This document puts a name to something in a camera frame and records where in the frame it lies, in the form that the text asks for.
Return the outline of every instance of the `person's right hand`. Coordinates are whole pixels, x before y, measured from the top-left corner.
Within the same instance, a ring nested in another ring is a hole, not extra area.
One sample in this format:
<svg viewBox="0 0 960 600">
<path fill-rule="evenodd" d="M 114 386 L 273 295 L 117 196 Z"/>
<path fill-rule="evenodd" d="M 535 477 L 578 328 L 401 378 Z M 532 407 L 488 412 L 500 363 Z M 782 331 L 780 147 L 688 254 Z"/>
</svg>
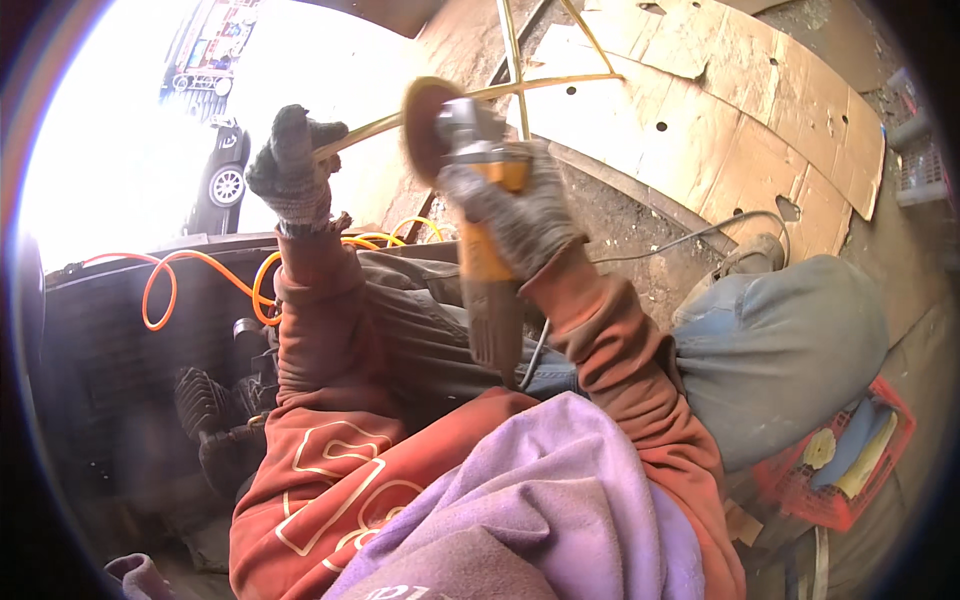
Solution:
<svg viewBox="0 0 960 600">
<path fill-rule="evenodd" d="M 500 256 L 524 280 L 573 242 L 587 237 L 573 225 L 564 203 L 564 184 L 546 144 L 530 142 L 533 155 L 526 187 L 512 194 L 466 164 L 450 164 L 437 177 L 440 192 L 473 223 L 491 232 Z"/>
</svg>

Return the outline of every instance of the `purple cloth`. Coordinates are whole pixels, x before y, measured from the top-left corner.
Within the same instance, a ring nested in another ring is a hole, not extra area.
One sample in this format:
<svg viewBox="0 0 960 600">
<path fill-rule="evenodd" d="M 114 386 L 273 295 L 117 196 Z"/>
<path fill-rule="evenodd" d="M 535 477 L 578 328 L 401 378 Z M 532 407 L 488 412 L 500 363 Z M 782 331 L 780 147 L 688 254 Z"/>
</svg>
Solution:
<svg viewBox="0 0 960 600">
<path fill-rule="evenodd" d="M 146 554 L 130 554 L 107 563 L 104 571 L 126 600 L 175 600 L 170 586 Z"/>
<path fill-rule="evenodd" d="M 636 449 L 571 392 L 497 427 L 324 598 L 702 598 L 700 545 Z"/>
</svg>

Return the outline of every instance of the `blue jeans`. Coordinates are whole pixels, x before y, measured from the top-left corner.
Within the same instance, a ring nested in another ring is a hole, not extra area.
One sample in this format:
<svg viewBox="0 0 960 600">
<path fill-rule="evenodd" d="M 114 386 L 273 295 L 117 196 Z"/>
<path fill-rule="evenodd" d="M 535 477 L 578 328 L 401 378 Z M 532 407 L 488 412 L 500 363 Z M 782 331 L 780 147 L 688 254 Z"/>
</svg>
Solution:
<svg viewBox="0 0 960 600">
<path fill-rule="evenodd" d="M 359 256 L 392 387 L 414 429 L 500 385 L 499 375 L 469 357 L 456 264 Z M 870 385 L 887 350 L 874 284 L 833 256 L 726 276 L 678 317 L 673 334 L 687 401 L 726 470 L 801 440 Z M 521 376 L 536 345 L 525 344 Z M 547 399 L 567 390 L 584 393 L 574 366 L 548 349 L 527 393 Z"/>
</svg>

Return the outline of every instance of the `car wheel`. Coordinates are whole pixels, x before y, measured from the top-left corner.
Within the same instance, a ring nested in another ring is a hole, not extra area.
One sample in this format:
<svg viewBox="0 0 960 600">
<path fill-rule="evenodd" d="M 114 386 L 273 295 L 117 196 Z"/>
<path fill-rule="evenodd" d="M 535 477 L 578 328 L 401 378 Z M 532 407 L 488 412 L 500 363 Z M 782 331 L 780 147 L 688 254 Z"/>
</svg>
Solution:
<svg viewBox="0 0 960 600">
<path fill-rule="evenodd" d="M 240 165 L 225 164 L 210 178 L 210 201 L 221 208 L 230 208 L 243 198 L 247 183 L 243 181 Z"/>
</svg>

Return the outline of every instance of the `knit glove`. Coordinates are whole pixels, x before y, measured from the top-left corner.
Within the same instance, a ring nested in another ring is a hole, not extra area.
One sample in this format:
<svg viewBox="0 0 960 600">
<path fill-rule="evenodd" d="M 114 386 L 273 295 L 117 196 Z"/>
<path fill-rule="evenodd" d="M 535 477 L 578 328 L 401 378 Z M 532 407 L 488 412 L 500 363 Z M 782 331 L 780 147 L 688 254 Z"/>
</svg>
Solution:
<svg viewBox="0 0 960 600">
<path fill-rule="evenodd" d="M 446 165 L 437 177 L 441 193 L 464 210 L 468 221 L 486 225 L 500 256 L 524 279 L 564 247 L 587 241 L 566 210 L 560 170 L 546 144 L 530 145 L 530 175 L 520 194 L 487 183 L 465 164 Z"/>
<path fill-rule="evenodd" d="M 270 139 L 247 167 L 247 186 L 263 199 L 279 219 L 280 233 L 309 235 L 317 231 L 340 233 L 352 219 L 343 213 L 330 221 L 331 173 L 340 170 L 340 157 L 320 163 L 313 151 L 347 135 L 341 122 L 318 123 L 300 105 L 276 114 Z"/>
</svg>

